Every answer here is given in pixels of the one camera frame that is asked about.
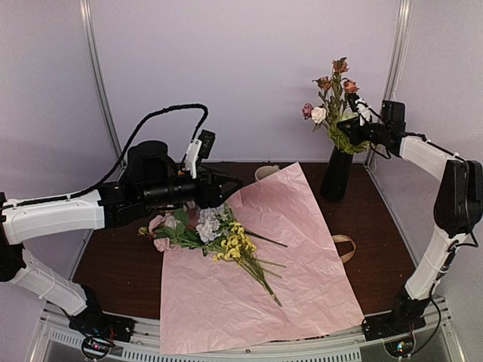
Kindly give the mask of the green fern white flower bunch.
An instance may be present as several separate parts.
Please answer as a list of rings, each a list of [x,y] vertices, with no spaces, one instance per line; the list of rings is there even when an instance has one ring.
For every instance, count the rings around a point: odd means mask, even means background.
[[[328,137],[333,141],[334,146],[341,152],[348,155],[361,154],[369,149],[370,143],[363,141],[362,143],[354,146],[349,141],[349,137],[345,135],[341,130],[337,128],[337,123],[340,121],[346,121],[350,118],[357,116],[356,113],[349,111],[348,109],[344,113],[331,112],[328,115]]]

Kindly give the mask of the orange brown flower stem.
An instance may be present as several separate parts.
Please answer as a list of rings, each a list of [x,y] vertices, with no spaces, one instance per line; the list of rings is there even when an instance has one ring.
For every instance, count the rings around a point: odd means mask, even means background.
[[[346,57],[332,61],[331,75],[313,80],[318,86],[320,107],[324,107],[328,114],[331,112],[344,113],[349,107],[347,95],[357,93],[359,87],[352,79],[346,77],[349,65]]]

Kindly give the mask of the black cylindrical vase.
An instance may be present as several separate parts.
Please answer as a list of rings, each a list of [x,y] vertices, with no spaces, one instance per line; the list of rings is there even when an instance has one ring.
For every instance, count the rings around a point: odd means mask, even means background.
[[[328,201],[341,201],[349,182],[353,155],[334,147],[321,183],[320,194]]]

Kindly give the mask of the yellow small flower bunch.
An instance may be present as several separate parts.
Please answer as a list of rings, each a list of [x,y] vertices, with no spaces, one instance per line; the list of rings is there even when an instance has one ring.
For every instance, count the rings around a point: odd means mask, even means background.
[[[232,263],[242,268],[264,288],[279,307],[282,307],[282,303],[266,279],[268,275],[282,279],[280,274],[270,271],[266,267],[267,265],[281,267],[281,265],[257,258],[257,246],[251,241],[250,236],[240,222],[231,229],[228,237],[217,239],[212,244],[209,244],[208,249],[214,253],[214,262]]]

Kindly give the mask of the pink peony flower stem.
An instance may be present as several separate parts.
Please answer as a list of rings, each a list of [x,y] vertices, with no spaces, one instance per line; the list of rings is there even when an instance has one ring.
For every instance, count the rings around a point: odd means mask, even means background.
[[[160,253],[174,251],[179,248],[200,249],[204,254],[208,252],[208,247],[201,241],[192,225],[181,233],[171,228],[164,228],[162,225],[163,221],[164,215],[156,216],[149,222],[148,226],[138,229],[138,235],[151,240]]]

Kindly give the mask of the tan satin ribbon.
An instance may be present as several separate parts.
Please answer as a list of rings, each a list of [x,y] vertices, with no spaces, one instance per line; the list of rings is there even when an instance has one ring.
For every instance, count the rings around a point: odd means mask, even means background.
[[[348,235],[333,235],[332,236],[333,242],[338,245],[343,245],[344,248],[340,249],[339,257],[343,264],[346,264],[350,261],[357,250],[356,243],[354,240]]]

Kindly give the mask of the brown pink flower bunch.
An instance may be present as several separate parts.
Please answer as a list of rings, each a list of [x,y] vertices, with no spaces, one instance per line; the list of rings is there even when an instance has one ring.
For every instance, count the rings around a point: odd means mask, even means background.
[[[328,111],[324,107],[314,107],[311,103],[305,103],[301,112],[305,121],[312,122],[313,132],[322,128],[329,130]]]

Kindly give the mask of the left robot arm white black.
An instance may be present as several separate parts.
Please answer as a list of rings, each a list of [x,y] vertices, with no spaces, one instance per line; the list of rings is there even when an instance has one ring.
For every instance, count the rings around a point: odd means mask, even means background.
[[[210,146],[194,140],[184,168],[168,156],[161,141],[145,141],[128,150],[128,165],[119,181],[101,183],[79,196],[19,201],[1,199],[1,280],[17,284],[62,308],[93,335],[108,329],[94,291],[68,281],[36,259],[23,245],[29,239],[75,230],[117,229],[157,208],[181,207],[189,201],[218,207],[240,189],[234,176],[202,166]]]

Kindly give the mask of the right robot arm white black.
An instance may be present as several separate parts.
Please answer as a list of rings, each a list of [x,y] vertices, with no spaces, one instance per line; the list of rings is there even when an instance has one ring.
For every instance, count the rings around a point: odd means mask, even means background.
[[[402,333],[423,314],[457,251],[478,247],[474,228],[482,218],[482,165],[437,145],[423,133],[408,131],[404,103],[385,100],[380,112],[375,112],[358,94],[350,94],[348,104],[354,116],[337,127],[352,145],[367,141],[382,146],[389,157],[417,166],[438,185],[430,242],[385,318],[392,332]]]

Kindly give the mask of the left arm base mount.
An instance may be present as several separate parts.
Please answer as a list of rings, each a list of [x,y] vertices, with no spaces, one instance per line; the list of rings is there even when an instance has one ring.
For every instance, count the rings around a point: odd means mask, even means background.
[[[134,319],[106,314],[95,304],[77,315],[64,314],[69,327],[83,335],[80,349],[88,361],[105,358],[116,347],[115,342],[130,342],[134,331]]]

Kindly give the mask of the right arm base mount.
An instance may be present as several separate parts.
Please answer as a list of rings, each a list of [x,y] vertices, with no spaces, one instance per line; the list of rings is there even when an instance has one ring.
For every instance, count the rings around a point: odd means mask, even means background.
[[[423,317],[415,321],[394,321],[389,313],[366,317],[361,325],[367,342],[382,339],[385,352],[390,357],[402,359],[416,351],[414,332],[426,326]]]

